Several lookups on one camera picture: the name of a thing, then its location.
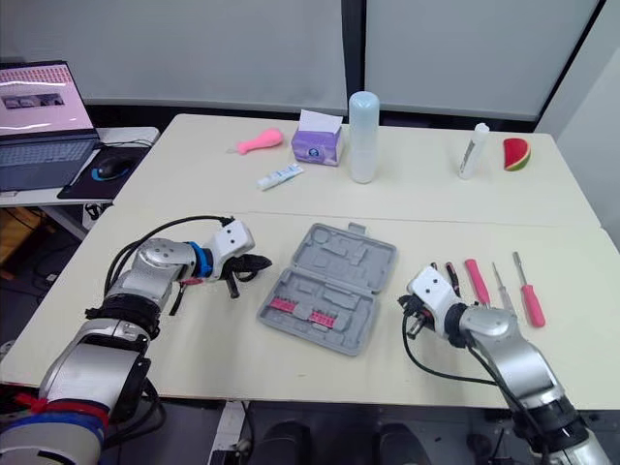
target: gray plastic case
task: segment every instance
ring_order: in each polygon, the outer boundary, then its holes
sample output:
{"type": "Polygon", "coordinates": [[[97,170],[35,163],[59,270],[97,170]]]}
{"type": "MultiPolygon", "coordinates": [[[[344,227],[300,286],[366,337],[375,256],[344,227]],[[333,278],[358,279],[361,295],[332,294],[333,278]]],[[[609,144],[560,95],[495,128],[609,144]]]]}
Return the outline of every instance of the gray plastic case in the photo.
{"type": "Polygon", "coordinates": [[[314,224],[259,310],[268,326],[333,351],[356,356],[377,316],[375,297],[395,264],[396,248],[365,235],[365,227],[349,224],[343,231],[314,224]],[[271,306],[279,297],[292,311],[271,306]],[[313,312],[333,318],[333,327],[309,321],[313,312]]]}

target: robotic arm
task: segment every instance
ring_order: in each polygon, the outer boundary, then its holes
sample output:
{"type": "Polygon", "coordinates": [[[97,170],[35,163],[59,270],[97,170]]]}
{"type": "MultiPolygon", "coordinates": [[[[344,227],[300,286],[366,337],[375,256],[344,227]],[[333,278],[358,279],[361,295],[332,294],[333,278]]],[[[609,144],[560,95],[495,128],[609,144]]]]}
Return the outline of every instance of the robotic arm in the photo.
{"type": "Polygon", "coordinates": [[[49,367],[32,409],[39,413],[16,421],[0,437],[0,463],[97,463],[109,421],[130,419],[148,384],[145,353],[159,334],[172,283],[225,280],[237,298],[234,276],[247,281],[271,265],[246,254],[254,245],[237,220],[204,247],[145,241],[131,269],[112,284],[101,307],[86,311],[88,321],[49,367]]]}
{"type": "Polygon", "coordinates": [[[467,347],[502,391],[515,434],[529,443],[537,460],[553,465],[611,463],[543,355],[519,332],[512,312],[467,306],[430,266],[407,291],[399,299],[405,318],[414,319],[407,336],[415,339],[428,327],[452,346],[467,347]]]}

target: computer mouse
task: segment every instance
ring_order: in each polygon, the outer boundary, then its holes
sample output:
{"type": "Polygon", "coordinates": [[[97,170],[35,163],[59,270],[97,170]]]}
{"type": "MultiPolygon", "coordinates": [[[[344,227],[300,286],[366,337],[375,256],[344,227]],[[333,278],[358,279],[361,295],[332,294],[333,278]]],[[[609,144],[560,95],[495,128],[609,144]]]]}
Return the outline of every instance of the computer mouse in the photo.
{"type": "Polygon", "coordinates": [[[96,181],[111,181],[124,176],[136,165],[133,158],[107,158],[91,174],[96,181]]]}

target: tissue box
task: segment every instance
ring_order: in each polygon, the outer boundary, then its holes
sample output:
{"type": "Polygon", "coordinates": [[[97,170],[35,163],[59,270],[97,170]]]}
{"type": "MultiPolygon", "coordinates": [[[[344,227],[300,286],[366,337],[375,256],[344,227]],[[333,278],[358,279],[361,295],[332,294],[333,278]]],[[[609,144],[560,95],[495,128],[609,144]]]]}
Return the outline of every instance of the tissue box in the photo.
{"type": "Polygon", "coordinates": [[[337,167],[343,147],[341,133],[341,129],[336,133],[297,130],[291,140],[294,157],[300,162],[337,167]]]}

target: toothpaste tube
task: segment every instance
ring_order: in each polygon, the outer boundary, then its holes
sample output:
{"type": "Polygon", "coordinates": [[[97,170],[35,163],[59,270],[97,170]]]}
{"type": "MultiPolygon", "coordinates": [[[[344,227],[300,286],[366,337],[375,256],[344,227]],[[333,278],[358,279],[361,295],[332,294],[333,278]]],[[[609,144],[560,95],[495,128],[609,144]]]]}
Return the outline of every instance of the toothpaste tube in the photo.
{"type": "Polygon", "coordinates": [[[267,189],[270,189],[273,186],[277,186],[278,184],[282,184],[284,181],[291,179],[292,177],[295,177],[301,173],[303,173],[303,168],[297,163],[293,163],[291,165],[288,165],[283,170],[274,171],[272,174],[269,174],[263,179],[259,179],[257,181],[257,184],[259,186],[259,189],[261,189],[262,191],[266,191],[267,189]]]}

